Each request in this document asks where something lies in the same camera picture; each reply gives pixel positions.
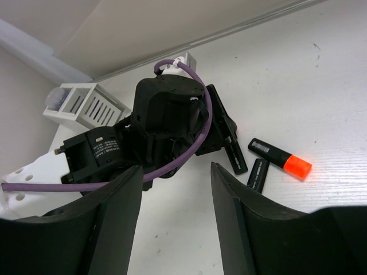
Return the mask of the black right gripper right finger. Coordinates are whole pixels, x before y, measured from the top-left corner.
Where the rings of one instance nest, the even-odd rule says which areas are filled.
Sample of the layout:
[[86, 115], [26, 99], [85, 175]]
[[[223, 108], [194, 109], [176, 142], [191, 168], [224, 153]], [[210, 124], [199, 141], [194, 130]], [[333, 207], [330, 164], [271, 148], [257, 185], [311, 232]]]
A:
[[225, 274], [365, 274], [366, 207], [303, 213], [276, 203], [212, 163]]

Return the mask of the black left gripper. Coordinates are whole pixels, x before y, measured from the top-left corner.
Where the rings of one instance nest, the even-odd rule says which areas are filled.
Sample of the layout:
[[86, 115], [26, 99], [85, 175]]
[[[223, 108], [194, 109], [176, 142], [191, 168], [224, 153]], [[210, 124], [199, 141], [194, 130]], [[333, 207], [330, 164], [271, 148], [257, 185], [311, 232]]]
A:
[[139, 163], [146, 174], [182, 155], [198, 138], [209, 117], [204, 92], [212, 102], [212, 123], [196, 155], [219, 151], [237, 141], [237, 125], [214, 87], [182, 76], [144, 78], [135, 88], [131, 115], [114, 127], [123, 159]]

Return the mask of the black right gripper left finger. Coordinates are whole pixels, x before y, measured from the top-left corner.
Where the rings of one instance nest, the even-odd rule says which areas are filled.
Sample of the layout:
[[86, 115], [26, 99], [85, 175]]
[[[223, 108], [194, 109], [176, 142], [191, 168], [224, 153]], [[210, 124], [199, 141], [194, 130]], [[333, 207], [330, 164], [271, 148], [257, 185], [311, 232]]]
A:
[[1, 220], [2, 274], [126, 274], [142, 200], [133, 166], [43, 216]]

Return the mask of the blue cap highlighter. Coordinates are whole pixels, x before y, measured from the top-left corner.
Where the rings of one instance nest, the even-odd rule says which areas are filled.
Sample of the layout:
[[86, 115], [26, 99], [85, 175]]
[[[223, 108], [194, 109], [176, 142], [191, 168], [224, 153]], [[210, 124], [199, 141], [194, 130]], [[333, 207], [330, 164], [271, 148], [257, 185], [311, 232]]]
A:
[[247, 186], [261, 194], [263, 192], [269, 166], [269, 161], [257, 158], [249, 175]]

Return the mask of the pink cap highlighter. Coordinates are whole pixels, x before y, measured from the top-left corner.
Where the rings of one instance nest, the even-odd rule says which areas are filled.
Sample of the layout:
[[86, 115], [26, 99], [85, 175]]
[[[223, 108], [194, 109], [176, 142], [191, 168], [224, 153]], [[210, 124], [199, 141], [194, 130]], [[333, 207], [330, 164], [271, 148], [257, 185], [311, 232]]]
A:
[[233, 141], [229, 145], [225, 146], [225, 151], [233, 172], [236, 175], [242, 175], [248, 172], [248, 167], [238, 141]]

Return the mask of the orange cap highlighter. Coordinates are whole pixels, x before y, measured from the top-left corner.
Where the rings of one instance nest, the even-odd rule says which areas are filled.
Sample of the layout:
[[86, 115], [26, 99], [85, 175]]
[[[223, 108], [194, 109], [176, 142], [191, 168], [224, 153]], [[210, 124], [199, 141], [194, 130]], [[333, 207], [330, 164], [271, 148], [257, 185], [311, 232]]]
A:
[[248, 149], [300, 180], [307, 178], [313, 166], [311, 163], [257, 138], [250, 141]]

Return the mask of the clear jar of paper clips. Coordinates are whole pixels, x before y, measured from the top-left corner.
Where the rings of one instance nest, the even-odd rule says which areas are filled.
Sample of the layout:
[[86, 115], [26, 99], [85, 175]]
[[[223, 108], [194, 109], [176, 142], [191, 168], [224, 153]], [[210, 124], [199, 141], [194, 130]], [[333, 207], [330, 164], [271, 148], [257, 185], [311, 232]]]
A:
[[45, 105], [51, 111], [58, 111], [70, 93], [70, 89], [55, 87], [45, 99]]

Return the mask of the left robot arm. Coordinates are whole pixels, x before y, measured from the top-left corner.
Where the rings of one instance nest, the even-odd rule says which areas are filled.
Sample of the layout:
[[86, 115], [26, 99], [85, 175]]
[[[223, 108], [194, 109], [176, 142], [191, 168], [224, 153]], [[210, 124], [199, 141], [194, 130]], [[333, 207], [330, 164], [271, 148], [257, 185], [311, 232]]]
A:
[[138, 82], [132, 113], [70, 139], [1, 180], [1, 217], [45, 214], [85, 195], [138, 164], [143, 189], [171, 178], [192, 155], [226, 150], [235, 174], [247, 171], [214, 85], [160, 75]]

